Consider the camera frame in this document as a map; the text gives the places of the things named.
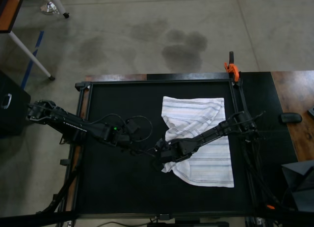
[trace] concrete floor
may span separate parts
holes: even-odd
[[[313,69],[314,0],[61,1],[70,19],[45,16],[42,0],[25,0],[13,31],[31,51],[44,31],[37,58],[56,80],[33,66],[32,101],[50,99],[72,113],[74,84],[86,75],[223,72],[229,51],[243,72]],[[5,34],[0,46],[0,69],[21,84],[29,59]],[[59,139],[50,127],[31,125],[0,140],[0,216],[33,214],[58,192],[59,160],[69,151]]]

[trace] black box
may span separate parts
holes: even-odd
[[[0,135],[19,135],[26,123],[30,95],[0,71]]]

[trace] white towel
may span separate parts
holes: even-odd
[[[224,98],[164,97],[161,116],[169,128],[166,141],[192,138],[226,119]],[[221,137],[200,147],[189,159],[182,162],[164,164],[163,172],[171,170],[191,185],[233,188],[228,137]]]

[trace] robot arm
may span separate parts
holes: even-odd
[[[173,139],[167,142],[161,139],[155,145],[154,153],[151,153],[141,150],[139,144],[135,145],[136,148],[134,148],[134,144],[131,146],[132,134],[139,128],[131,120],[124,122],[120,118],[124,123],[122,127],[101,122],[107,116],[89,122],[57,107],[52,101],[35,102],[30,107],[29,120],[38,124],[47,124],[56,129],[63,134],[66,143],[82,143],[83,135],[89,133],[99,142],[156,157],[160,163],[180,162],[188,159],[201,146],[222,136],[237,134],[245,136],[247,140],[258,138],[259,133],[254,120],[262,115],[251,117],[248,112],[235,113],[228,120],[220,122],[217,126],[196,137]]]

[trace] black mouse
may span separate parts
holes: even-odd
[[[300,123],[302,116],[298,113],[282,113],[280,119],[282,123]]]

